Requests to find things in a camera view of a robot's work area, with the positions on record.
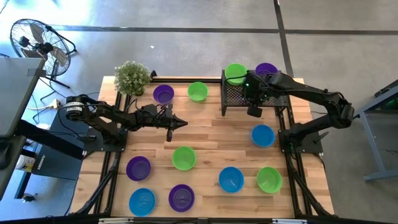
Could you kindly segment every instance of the blue bowl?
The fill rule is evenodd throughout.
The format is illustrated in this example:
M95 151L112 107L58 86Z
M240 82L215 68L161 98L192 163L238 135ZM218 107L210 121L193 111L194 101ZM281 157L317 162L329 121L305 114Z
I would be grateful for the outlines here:
M253 129L251 139L258 146L269 147L275 141L275 134L272 128L264 124L260 124Z
M218 182L223 190L228 193L236 193L243 187L242 172L236 167L227 167L220 172Z
M136 190L130 197L130 211L138 217L149 215L155 208L155 195L146 188Z

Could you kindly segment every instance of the concrete floor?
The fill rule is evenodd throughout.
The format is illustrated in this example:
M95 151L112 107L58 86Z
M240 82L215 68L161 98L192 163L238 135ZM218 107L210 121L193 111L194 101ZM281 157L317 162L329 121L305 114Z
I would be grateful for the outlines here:
M279 2L286 29L398 29L398 2L395 0ZM14 21L24 17L48 24L75 26L278 28L272 0L10 0L0 14L0 29L9 30ZM114 67L126 60L142 62L150 70L157 70L159 75L170 76L220 75L221 69L232 62L248 68L270 62L285 71L279 34L60 33L74 41L78 48L68 72L59 77L72 89L55 85L64 95L99 91L102 77L113 75ZM8 31L0 34L0 52L15 56L8 35ZM397 35L287 35L287 45L295 77L302 77L307 84L318 88L338 90L357 108L398 78L395 70ZM34 94L40 98L49 91L39 84ZM311 105L311 108L325 111L318 105ZM54 114L49 111L40 118L42 122L51 123ZM31 116L31 111L24 115L28 120ZM335 213L346 218L397 222L398 179L368 184L363 181L363 175L376 171L376 165L360 120L355 120L348 129L328 131L330 134L322 144ZM17 179L17 174L14 175L13 183ZM40 181L49 183L47 190L38 189ZM63 181L35 176L28 191L39 193L41 198L25 204L12 199L15 190L11 184L7 197L0 202L0 210L18 209L21 213L16 217L2 212L0 220L63 215L74 186L73 181ZM57 204L57 209L49 204Z

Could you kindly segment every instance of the wood plank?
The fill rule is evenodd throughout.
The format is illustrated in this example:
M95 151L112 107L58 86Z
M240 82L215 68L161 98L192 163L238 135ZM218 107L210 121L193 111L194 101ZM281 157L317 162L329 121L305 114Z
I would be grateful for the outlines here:
M100 100L111 105L116 99L113 80L114 77L104 77L99 94ZM302 78L295 80L303 83ZM138 99L138 107L156 103L152 92L157 85L147 86ZM255 146L251 140L251 130L257 124L269 125L277 134L279 120L274 109L264 108L261 118L254 118L246 114L246 108L228 108L226 116L222 117L219 84L207 84L209 97L202 103L194 103L187 97L187 83L169 85L175 90L173 112L189 125L175 130L172 142L166 141L165 129L142 128L128 134L118 170L112 216L134 216L128 207L129 198L136 189L147 187L155 192L157 200L150 217L293 217L287 168L278 140L268 148ZM295 97L290 99L296 122L312 120L307 101ZM174 168L172 154L179 146L194 148L197 163L193 169L182 172ZM96 152L83 161L71 211L77 211L97 187L103 156L102 152ZM146 156L152 165L150 175L140 182L131 181L126 175L127 163L135 156ZM313 155L304 154L302 157L308 187L325 209L333 213L322 163ZM236 194L226 193L218 183L220 171L227 166L238 167L244 174L244 187ZM275 194L267 194L257 186L257 172L265 166L275 167L282 175L282 188ZM195 192L195 204L185 213L175 212L168 203L169 192L177 184L187 184ZM298 185L296 188L303 210L302 193Z

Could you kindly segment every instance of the green bowl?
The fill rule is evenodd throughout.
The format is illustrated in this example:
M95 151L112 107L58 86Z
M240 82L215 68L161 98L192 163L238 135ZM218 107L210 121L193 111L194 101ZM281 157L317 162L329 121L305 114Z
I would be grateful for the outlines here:
M172 161L175 168L190 170L197 162L197 155L191 147L181 146L174 151Z
M188 96L194 102L202 102L209 94L206 84L202 82L194 82L188 87Z
M244 77L242 78L235 78L241 77L245 75L247 69L245 66L239 63L232 63L225 68L224 74L225 78L227 78L227 82L231 85L240 85L243 83Z
M275 193L282 187L282 176L272 167L264 167L257 173L257 184L267 193Z

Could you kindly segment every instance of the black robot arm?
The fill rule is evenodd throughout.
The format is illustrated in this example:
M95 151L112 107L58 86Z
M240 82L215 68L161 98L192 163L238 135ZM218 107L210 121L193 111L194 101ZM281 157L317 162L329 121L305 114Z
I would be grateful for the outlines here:
M351 126L354 108L339 92L329 92L294 81L282 72L271 73L260 77L248 71L243 83L243 91L251 103L248 114L260 116L261 110L257 107L261 101L270 97L292 95L304 100L322 105L328 114L305 124L295 123L287 130L286 140L294 146L301 146L304 137L310 133L325 128L347 128Z
M104 101L96 101L86 95L69 96L66 104L66 117L72 121L82 121L99 131L104 144L117 144L120 141L120 130L116 123L129 131L137 131L143 127L167 129L167 141L172 140L172 131L188 123L172 114L171 105L163 105L157 111L155 105L145 105L133 113L126 113ZM107 123L101 117L114 123Z

